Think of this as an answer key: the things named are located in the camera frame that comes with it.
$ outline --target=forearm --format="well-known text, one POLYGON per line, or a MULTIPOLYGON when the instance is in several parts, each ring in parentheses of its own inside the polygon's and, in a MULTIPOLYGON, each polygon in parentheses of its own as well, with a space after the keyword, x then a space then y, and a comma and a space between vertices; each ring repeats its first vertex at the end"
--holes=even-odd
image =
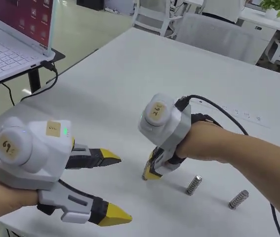
POLYGON ((280 212, 280 147, 238 134, 220 146, 216 156, 238 169, 280 212))

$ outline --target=sticker label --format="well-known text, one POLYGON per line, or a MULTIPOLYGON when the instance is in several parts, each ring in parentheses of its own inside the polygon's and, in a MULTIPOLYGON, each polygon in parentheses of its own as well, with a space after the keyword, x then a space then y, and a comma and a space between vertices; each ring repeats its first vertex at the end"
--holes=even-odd
POLYGON ((61 123, 48 121, 46 124, 46 133, 47 136, 51 137, 60 137, 61 136, 61 123))
POLYGON ((154 121, 158 121, 163 115, 164 111, 165 105, 161 102, 155 102, 150 111, 149 117, 154 121))
POLYGON ((10 159, 15 160, 19 149, 5 136, 0 136, 0 150, 10 159))

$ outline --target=white laptop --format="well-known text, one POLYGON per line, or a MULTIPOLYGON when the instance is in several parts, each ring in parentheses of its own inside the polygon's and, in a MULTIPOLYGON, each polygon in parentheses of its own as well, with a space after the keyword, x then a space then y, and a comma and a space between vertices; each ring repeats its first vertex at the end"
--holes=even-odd
POLYGON ((50 61, 54 0, 0 0, 0 81, 50 61))

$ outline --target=table surface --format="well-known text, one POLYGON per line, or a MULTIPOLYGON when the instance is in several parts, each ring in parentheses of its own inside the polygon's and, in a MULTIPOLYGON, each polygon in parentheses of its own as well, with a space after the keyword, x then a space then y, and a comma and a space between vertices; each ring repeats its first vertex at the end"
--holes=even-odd
MULTIPOLYGON (((10 116, 24 122, 71 120, 78 143, 107 148, 122 162, 66 170, 62 179, 117 204, 133 221, 101 228, 63 223, 61 210, 47 216, 36 207, 24 207, 1 217, 0 222, 20 234, 40 237, 277 237, 268 201, 228 164, 186 160, 159 181, 141 179, 154 145, 140 134, 137 123, 158 92, 174 99, 202 95, 230 112, 260 117, 260 123, 238 120, 249 134, 280 145, 280 74, 130 29, 62 74, 53 89, 5 112, 0 126, 10 116), (189 197, 184 190, 196 174, 203 182, 189 197), (249 191, 249 199, 231 211, 228 202, 243 189, 249 191)), ((196 102, 192 111, 209 114, 224 128, 239 132, 210 107, 196 102)))
MULTIPOLYGON (((199 6, 203 4, 203 0, 183 0, 183 2, 199 6)), ((280 31, 280 18, 276 20, 267 19, 264 12, 249 7, 244 7, 240 14, 240 19, 280 31)))

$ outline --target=potted plant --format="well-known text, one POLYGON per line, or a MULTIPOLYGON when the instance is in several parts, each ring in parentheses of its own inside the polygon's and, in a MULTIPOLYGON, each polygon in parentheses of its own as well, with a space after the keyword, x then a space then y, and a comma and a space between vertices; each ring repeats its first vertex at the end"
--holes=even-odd
POLYGON ((280 17, 280 0, 262 0, 260 6, 266 10, 266 18, 275 20, 280 17))

